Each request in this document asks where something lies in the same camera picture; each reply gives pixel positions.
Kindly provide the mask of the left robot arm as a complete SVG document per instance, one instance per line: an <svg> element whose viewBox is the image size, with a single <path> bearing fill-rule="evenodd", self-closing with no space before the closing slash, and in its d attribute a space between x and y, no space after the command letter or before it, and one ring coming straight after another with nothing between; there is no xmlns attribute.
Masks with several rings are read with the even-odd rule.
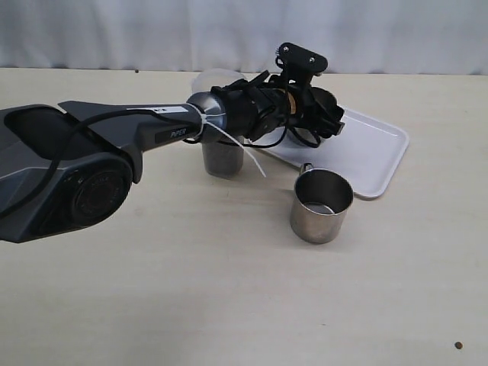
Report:
<svg viewBox="0 0 488 366"><path fill-rule="evenodd" d="M1 112L1 238L21 243L94 226L114 214L146 151L186 141L256 141L279 127L340 134L328 91L283 76L240 79L182 104L65 101Z"/></svg>

